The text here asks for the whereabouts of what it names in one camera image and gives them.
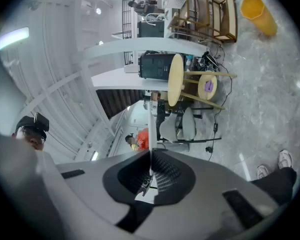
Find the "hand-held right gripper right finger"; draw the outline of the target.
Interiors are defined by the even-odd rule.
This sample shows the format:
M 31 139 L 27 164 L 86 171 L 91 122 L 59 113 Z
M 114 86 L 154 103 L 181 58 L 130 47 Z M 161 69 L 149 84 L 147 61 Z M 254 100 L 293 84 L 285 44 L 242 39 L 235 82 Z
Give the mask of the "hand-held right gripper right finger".
M 282 208 L 263 190 L 230 169 L 164 151 L 195 174 L 192 190 L 177 204 L 155 207 L 134 233 L 146 240 L 252 240 Z

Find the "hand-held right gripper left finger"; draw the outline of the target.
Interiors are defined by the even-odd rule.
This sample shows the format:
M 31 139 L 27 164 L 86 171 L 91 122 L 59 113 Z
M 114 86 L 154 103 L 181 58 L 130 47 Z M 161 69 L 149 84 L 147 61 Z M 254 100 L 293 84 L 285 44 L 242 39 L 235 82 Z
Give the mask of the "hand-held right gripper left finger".
M 116 226 L 129 206 L 116 202 L 103 185 L 109 168 L 144 154 L 129 152 L 96 161 L 55 164 L 49 153 L 37 152 L 37 169 L 60 216 L 65 240 L 151 240 Z

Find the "white plate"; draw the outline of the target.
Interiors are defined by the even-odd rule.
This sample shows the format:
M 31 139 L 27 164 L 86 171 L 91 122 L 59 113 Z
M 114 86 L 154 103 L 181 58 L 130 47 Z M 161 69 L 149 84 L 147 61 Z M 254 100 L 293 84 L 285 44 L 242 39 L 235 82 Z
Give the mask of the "white plate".
M 155 202 L 155 197 L 158 195 L 157 180 L 155 177 L 155 172 L 153 170 L 153 151 L 157 148 L 157 130 L 155 117 L 152 114 L 152 102 L 150 100 L 146 101 L 147 106 L 147 118 L 148 118 L 148 151 L 150 158 L 149 165 L 149 177 L 146 179 L 146 183 L 141 186 L 139 193 L 135 197 L 136 201 L 141 201 L 153 205 Z

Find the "round wooden table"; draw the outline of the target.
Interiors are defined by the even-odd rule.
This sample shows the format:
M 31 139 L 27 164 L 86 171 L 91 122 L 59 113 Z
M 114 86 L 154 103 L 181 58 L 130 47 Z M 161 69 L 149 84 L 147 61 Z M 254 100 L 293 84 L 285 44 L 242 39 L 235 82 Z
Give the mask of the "round wooden table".
M 200 76 L 200 79 L 199 81 L 196 81 L 196 80 L 185 78 L 184 75 L 189 75 L 189 76 L 198 75 Z M 236 74 L 223 73 L 223 72 L 184 71 L 183 58 L 180 54 L 176 54 L 172 59 L 169 77 L 168 77 L 167 97 L 168 97 L 169 105 L 171 107 L 175 106 L 179 101 L 180 96 L 183 96 L 213 106 L 214 108 L 224 110 L 225 108 L 222 105 L 218 105 L 216 103 L 209 101 L 208 99 L 201 98 L 200 96 L 191 95 L 183 91 L 184 82 L 194 83 L 197 85 L 199 85 L 200 82 L 202 82 L 202 84 L 205 85 L 204 82 L 201 81 L 202 76 L 209 76 L 209 77 L 223 76 L 223 77 L 230 77 L 230 78 L 237 77 Z

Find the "person's white sneaker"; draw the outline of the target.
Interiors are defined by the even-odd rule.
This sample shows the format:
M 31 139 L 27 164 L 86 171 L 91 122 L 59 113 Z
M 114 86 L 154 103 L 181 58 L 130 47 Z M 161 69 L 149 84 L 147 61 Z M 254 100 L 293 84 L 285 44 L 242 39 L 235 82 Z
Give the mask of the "person's white sneaker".
M 268 170 L 268 167 L 264 164 L 261 164 L 257 167 L 256 169 L 256 178 L 258 180 L 266 177 L 269 175 L 269 170 Z
M 278 154 L 278 167 L 280 169 L 293 167 L 291 154 L 286 149 L 281 150 Z

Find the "gray upholstered chair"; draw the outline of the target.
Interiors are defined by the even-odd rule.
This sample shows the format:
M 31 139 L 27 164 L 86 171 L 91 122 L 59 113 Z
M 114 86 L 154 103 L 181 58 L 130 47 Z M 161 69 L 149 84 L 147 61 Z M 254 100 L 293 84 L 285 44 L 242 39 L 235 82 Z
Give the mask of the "gray upholstered chair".
M 177 114 L 171 113 L 159 127 L 159 133 L 161 137 L 168 140 L 170 143 L 178 141 L 176 130 L 177 117 Z
M 213 137 L 210 139 L 200 139 L 194 140 L 196 136 L 196 123 L 195 123 L 195 115 L 193 114 L 193 110 L 188 107 L 182 116 L 182 133 L 183 139 L 174 140 L 173 143 L 177 144 L 196 144 L 196 143 L 206 143 L 219 141 L 222 137 Z

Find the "red plastic bag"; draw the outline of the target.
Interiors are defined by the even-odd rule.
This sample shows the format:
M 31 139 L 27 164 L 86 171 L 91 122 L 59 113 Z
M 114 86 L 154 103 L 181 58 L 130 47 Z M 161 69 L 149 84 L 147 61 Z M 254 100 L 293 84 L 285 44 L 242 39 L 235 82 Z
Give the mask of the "red plastic bag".
M 141 150 L 146 150 L 149 148 L 149 129 L 148 128 L 144 128 L 142 131 L 140 131 L 137 134 L 136 142 L 137 142 L 139 149 L 141 149 Z

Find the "dark wooden staircase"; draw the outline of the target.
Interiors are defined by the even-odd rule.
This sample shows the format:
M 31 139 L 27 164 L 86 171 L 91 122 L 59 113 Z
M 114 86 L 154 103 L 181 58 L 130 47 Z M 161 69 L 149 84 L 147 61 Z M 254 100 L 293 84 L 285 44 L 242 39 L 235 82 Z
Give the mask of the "dark wooden staircase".
M 137 89 L 100 89 L 96 94 L 108 119 L 143 100 L 145 92 Z

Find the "person's black cap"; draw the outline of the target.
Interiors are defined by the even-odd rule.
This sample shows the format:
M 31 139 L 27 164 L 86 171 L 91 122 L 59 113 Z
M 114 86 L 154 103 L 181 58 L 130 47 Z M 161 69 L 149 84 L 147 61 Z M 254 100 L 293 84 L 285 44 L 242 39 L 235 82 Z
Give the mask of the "person's black cap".
M 17 130 L 20 127 L 30 128 L 34 130 L 36 133 L 38 133 L 39 135 L 41 135 L 45 140 L 47 139 L 46 132 L 35 127 L 34 117 L 30 117 L 30 116 L 22 117 L 20 121 L 17 123 L 15 130 Z

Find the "small round wooden stool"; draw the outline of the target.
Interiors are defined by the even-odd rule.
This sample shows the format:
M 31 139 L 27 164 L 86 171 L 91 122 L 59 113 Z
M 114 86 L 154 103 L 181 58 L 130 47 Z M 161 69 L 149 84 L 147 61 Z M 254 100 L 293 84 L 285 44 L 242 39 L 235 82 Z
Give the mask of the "small round wooden stool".
M 214 88 L 212 92 L 205 92 L 205 83 L 207 81 L 212 81 L 214 83 Z M 217 91 L 217 86 L 218 86 L 218 82 L 216 76 L 203 74 L 199 79 L 198 87 L 197 87 L 197 92 L 199 97 L 204 100 L 208 100 L 208 101 L 211 100 Z

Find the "black equipment case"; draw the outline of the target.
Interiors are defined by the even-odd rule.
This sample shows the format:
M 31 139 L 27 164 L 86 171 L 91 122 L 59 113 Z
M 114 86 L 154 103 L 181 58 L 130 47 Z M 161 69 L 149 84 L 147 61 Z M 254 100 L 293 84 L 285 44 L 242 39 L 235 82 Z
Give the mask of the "black equipment case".
M 154 25 L 148 24 L 145 21 L 137 23 L 138 38 L 163 38 L 164 37 L 164 21 L 158 20 L 152 22 Z
M 144 53 L 138 59 L 138 74 L 143 79 L 169 80 L 175 54 Z

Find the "dark wooden chair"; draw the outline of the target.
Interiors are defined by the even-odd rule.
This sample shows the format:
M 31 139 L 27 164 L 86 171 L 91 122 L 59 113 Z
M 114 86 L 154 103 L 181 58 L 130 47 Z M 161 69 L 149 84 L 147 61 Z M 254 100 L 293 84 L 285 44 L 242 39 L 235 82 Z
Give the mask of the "dark wooden chair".
M 184 5 L 172 14 L 168 29 L 177 39 L 199 43 L 222 42 L 214 37 L 211 0 L 185 0 Z

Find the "long ceiling light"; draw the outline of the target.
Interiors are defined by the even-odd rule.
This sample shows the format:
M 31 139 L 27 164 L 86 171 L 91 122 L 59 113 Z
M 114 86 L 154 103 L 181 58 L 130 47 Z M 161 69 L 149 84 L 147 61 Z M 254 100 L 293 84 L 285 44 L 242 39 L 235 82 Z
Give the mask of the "long ceiling light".
M 23 27 L 11 32 L 8 32 L 2 36 L 0 36 L 0 50 L 3 48 L 19 42 L 21 40 L 27 39 L 29 37 L 29 28 Z

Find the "light wooden rack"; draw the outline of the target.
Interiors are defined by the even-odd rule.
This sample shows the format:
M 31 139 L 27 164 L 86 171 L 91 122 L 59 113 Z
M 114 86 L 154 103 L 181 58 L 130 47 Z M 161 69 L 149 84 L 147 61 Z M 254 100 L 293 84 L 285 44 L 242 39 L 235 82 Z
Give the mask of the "light wooden rack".
M 210 20 L 208 34 L 212 42 L 236 42 L 238 35 L 236 0 L 207 0 Z

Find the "black metal railing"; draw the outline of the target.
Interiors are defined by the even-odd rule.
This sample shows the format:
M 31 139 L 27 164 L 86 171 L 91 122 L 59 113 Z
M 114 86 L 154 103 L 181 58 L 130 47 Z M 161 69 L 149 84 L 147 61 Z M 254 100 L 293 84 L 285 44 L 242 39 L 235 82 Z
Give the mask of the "black metal railing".
M 133 0 L 122 0 L 121 8 L 121 16 L 122 16 L 122 38 L 123 39 L 131 39 L 132 38 L 132 27 L 133 20 L 132 16 L 134 15 L 134 10 L 129 3 Z

